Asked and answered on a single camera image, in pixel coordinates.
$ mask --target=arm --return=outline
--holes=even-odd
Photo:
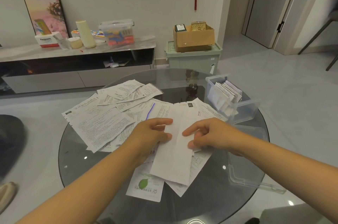
[[[27,214],[17,224],[92,224],[104,211],[134,169],[146,160],[158,141],[168,141],[163,124],[155,118],[139,123],[128,139],[89,171]]]
[[[194,123],[183,135],[195,131],[188,147],[210,145],[242,155],[333,223],[338,223],[338,168],[247,135],[216,118]]]

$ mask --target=small jar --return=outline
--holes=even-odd
[[[68,41],[70,42],[70,46],[73,49],[78,49],[78,48],[81,48],[83,46],[83,43],[82,43],[80,37],[69,38]]]

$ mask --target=white cylindrical bottle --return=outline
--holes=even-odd
[[[90,32],[87,21],[81,20],[76,21],[77,28],[79,29],[80,37],[83,45],[90,49],[96,46],[96,42],[93,38],[92,33]]]

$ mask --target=marble countertop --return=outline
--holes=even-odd
[[[135,43],[133,44],[108,46],[107,43],[97,43],[96,47],[91,49],[82,47],[79,49],[63,50],[60,47],[41,48],[39,44],[34,44],[15,48],[0,48],[0,62],[44,59],[61,56],[100,54],[126,50],[149,49],[155,47],[156,40],[155,36],[153,35],[135,38]]]

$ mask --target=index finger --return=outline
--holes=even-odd
[[[182,132],[182,135],[183,136],[189,136],[189,135],[191,135],[192,133],[194,133],[195,131],[197,131],[198,129],[201,129],[201,128],[209,129],[209,125],[210,125],[210,119],[197,121],[194,124],[192,124],[189,128],[184,130],[184,132]]]
[[[152,118],[145,121],[149,127],[154,127],[158,125],[172,124],[173,119],[170,118]]]

